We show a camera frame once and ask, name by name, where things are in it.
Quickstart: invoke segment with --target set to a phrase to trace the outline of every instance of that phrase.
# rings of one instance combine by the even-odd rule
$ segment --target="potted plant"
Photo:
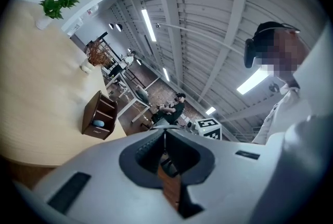
[[[113,63],[112,57],[100,46],[100,39],[98,38],[92,43],[89,43],[86,55],[87,58],[81,64],[81,69],[87,74],[90,74],[95,66],[105,67]]]
[[[36,26],[40,30],[44,30],[53,19],[63,19],[61,15],[62,8],[71,8],[76,6],[79,0],[43,0],[40,5],[43,6],[45,15],[36,21]]]

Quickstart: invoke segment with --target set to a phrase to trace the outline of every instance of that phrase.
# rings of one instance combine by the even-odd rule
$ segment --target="person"
[[[119,72],[121,72],[123,69],[127,69],[132,62],[134,61],[134,56],[136,52],[131,51],[129,55],[125,56],[109,73],[109,76],[116,76]]]
[[[172,107],[161,107],[157,113],[153,114],[152,121],[156,123],[161,118],[164,118],[169,124],[174,124],[178,117],[181,116],[184,108],[186,95],[184,93],[177,94],[178,103]]]
[[[252,39],[246,40],[244,63],[251,68],[257,63],[282,80],[280,93],[285,96],[265,118],[252,143],[266,144],[271,135],[285,132],[292,124],[306,120],[311,114],[308,101],[302,97],[293,73],[307,57],[309,50],[298,37],[300,30],[277,22],[258,26]]]

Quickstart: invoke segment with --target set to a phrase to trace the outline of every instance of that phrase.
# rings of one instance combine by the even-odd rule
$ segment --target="ceiling light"
[[[121,24],[116,24],[116,28],[121,31],[123,29],[123,26]]]
[[[211,107],[207,110],[206,114],[210,115],[211,113],[213,113],[216,109],[214,107]]]
[[[151,23],[150,23],[150,20],[149,20],[147,10],[143,9],[143,10],[141,10],[141,12],[142,12],[142,15],[144,16],[144,19],[145,19],[145,22],[146,22],[146,25],[147,25],[147,28],[148,28],[148,31],[149,31],[150,38],[153,42],[155,42],[156,38],[155,38],[154,31],[152,30],[152,26],[151,26]]]
[[[251,77],[248,78],[241,86],[237,88],[237,91],[241,94],[245,94],[250,91],[252,88],[257,86],[260,82],[266,79],[269,76],[269,73],[261,68],[258,69]]]
[[[169,80],[168,73],[167,73],[167,70],[166,70],[165,68],[163,68],[163,71],[164,71],[164,74],[165,74],[166,80],[167,80],[167,81],[170,81],[170,80]]]

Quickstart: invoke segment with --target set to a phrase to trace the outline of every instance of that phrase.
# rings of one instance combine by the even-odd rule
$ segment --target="green leaves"
[[[53,19],[63,19],[60,10],[63,7],[71,8],[75,6],[76,3],[79,3],[79,0],[43,0],[39,4],[43,6],[46,16]]]

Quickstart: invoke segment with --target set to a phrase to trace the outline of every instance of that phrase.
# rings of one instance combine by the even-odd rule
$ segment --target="vase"
[[[88,58],[86,58],[82,64],[81,64],[81,69],[86,72],[87,74],[90,74],[92,72],[92,70],[95,68],[95,66],[93,64],[91,64],[89,61],[88,61]]]
[[[43,15],[40,17],[38,20],[36,20],[36,27],[39,28],[40,30],[44,30],[50,23],[52,22],[52,18]]]

